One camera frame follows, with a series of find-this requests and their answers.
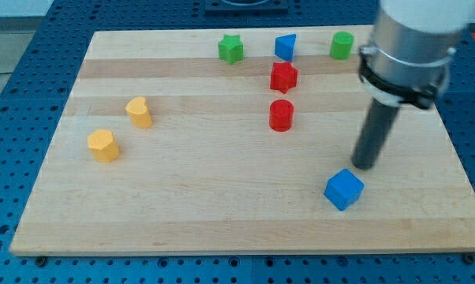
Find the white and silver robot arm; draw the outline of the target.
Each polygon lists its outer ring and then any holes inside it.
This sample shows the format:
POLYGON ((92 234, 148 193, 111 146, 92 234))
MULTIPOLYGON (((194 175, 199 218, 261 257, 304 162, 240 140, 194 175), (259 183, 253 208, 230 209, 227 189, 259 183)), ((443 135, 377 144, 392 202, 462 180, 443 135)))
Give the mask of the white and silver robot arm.
POLYGON ((359 77, 389 107, 428 109, 447 90, 451 61, 475 0, 380 0, 359 77))

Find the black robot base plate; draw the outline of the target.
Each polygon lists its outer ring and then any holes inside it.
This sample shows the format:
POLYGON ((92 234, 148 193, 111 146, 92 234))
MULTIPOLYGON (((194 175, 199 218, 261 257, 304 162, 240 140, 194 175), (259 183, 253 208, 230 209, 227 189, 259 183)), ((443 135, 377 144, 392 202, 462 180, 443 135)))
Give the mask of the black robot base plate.
POLYGON ((205 0, 204 12, 216 13, 258 13, 287 12, 287 0, 205 0))

